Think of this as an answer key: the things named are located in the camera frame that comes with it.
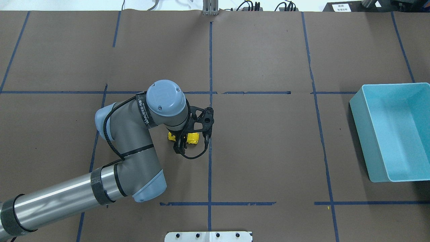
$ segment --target blue joint cover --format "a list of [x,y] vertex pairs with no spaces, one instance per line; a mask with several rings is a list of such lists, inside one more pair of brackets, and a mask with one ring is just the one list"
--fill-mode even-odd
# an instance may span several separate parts
[[133,195],[136,202],[144,202],[161,195],[167,188],[163,170]]
[[[97,112],[95,113],[95,118],[94,118],[94,120],[95,120],[95,126],[97,127],[97,130],[100,133],[100,136],[104,140],[106,140],[106,137],[103,134],[104,119],[112,111],[112,109],[114,108],[115,104],[116,104],[116,102],[110,104],[109,106],[106,106],[104,108],[101,108],[101,109],[97,110]],[[113,140],[112,139],[112,135],[111,135],[111,118],[109,118],[107,120],[106,131],[107,131],[107,136],[109,136],[109,139]]]
[[154,82],[146,93],[149,109],[163,117],[173,117],[184,110],[185,95],[179,86],[171,80]]

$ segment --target cable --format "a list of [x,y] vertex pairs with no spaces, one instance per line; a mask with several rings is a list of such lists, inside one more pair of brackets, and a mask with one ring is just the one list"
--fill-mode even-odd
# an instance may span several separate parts
[[285,9],[287,9],[287,3],[286,3],[286,2],[281,2],[280,4],[278,4],[278,6],[276,6],[276,8],[275,8],[275,12],[276,12],[276,10],[278,10],[278,8],[279,8],[279,6],[280,6],[281,4],[285,4]]
[[288,1],[288,0],[285,0],[285,1],[289,2],[286,11],[295,12],[296,11],[296,5],[295,5],[295,3],[293,3],[292,1]]
[[151,8],[149,8],[147,11],[151,11],[151,10],[153,10],[157,5],[158,5],[158,2],[159,2],[160,0],[155,0],[155,4],[154,4],[154,6],[152,6]]
[[[188,100],[186,100],[186,101],[187,101],[188,113],[190,114],[190,113],[191,113],[190,104],[188,103]],[[188,124],[190,123],[190,119],[191,119],[191,117],[188,117],[188,118],[187,118],[187,122],[185,122],[184,128],[182,129],[182,132],[181,132],[181,134],[177,137],[177,139],[181,139],[181,138],[183,137],[183,135],[184,135],[184,131],[185,131],[185,129],[188,127]],[[207,139],[207,140],[206,140],[206,138],[205,138],[205,149],[204,149],[200,154],[198,154],[198,155],[196,155],[196,156],[194,156],[194,157],[186,156],[186,155],[185,155],[185,153],[182,153],[182,152],[180,152],[180,154],[181,154],[184,158],[187,158],[187,159],[189,159],[189,160],[197,159],[197,158],[199,158],[200,156],[202,156],[202,155],[206,152],[206,150],[208,149],[208,144],[209,144],[209,139]]]
[[130,98],[130,99],[128,99],[128,100],[126,100],[126,101],[124,101],[123,103],[121,103],[121,104],[119,104],[118,106],[116,106],[115,108],[113,108],[112,109],[112,111],[110,111],[109,112],[109,114],[106,116],[106,118],[104,119],[104,122],[103,122],[103,134],[104,134],[104,137],[106,138],[106,141],[107,141],[107,144],[109,145],[109,147],[112,149],[112,151],[113,152],[115,152],[115,154],[119,157],[119,158],[121,158],[121,160],[125,160],[125,158],[124,158],[124,156],[122,156],[121,155],[121,153],[114,147],[114,145],[112,144],[112,142],[111,142],[111,140],[109,139],[109,136],[108,136],[108,131],[107,131],[107,129],[106,129],[106,124],[108,123],[108,119],[112,116],[112,114],[116,111],[116,110],[118,110],[120,107],[122,107],[122,106],[124,106],[125,104],[127,104],[127,103],[129,103],[129,102],[131,102],[131,101],[133,101],[133,100],[135,100],[136,99],[136,96],[134,96],[134,97],[132,97],[132,98]]
[[121,159],[116,160],[116,161],[113,161],[113,162],[111,162],[111,163],[109,163],[109,164],[104,165],[102,168],[105,168],[105,167],[111,166],[111,165],[116,164],[116,163],[119,163],[119,162],[121,162],[121,161],[122,161]]
[[249,3],[251,3],[251,9],[253,9],[253,8],[254,8],[254,4],[252,3],[252,1],[251,1],[251,0],[246,0],[246,1],[244,1],[243,3],[241,3],[241,4],[239,5],[239,7],[237,7],[236,11],[238,11],[238,10],[240,9],[240,7],[241,7],[244,3],[248,3],[248,6],[249,6]]

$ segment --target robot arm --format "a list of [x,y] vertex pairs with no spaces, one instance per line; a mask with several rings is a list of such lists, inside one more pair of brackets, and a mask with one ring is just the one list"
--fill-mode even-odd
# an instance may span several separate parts
[[[202,113],[197,116],[196,110]],[[207,148],[214,120],[212,108],[189,106],[174,82],[160,80],[135,98],[98,110],[95,122],[101,137],[121,159],[92,173],[4,202],[0,209],[0,241],[129,195],[136,202],[159,196],[167,185],[148,129],[165,124],[176,135],[175,152],[187,157],[186,134],[202,132]],[[203,129],[194,130],[196,122],[202,123]]]

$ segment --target yellow object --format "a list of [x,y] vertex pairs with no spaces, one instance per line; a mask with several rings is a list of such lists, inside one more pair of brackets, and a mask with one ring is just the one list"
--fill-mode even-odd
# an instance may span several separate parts
[[196,145],[199,142],[199,133],[189,133],[187,143]]
[[[169,132],[167,138],[171,141],[176,141],[176,137]],[[199,133],[189,133],[187,135],[187,143],[196,145],[199,142]]]
[[176,138],[174,135],[172,135],[172,133],[169,132],[169,134],[167,135],[167,138],[171,141],[176,141]]

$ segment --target light blue bin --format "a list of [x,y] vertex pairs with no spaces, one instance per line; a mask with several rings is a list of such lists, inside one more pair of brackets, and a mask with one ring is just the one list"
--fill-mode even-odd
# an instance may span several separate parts
[[363,85],[350,105],[372,182],[430,180],[430,84]]

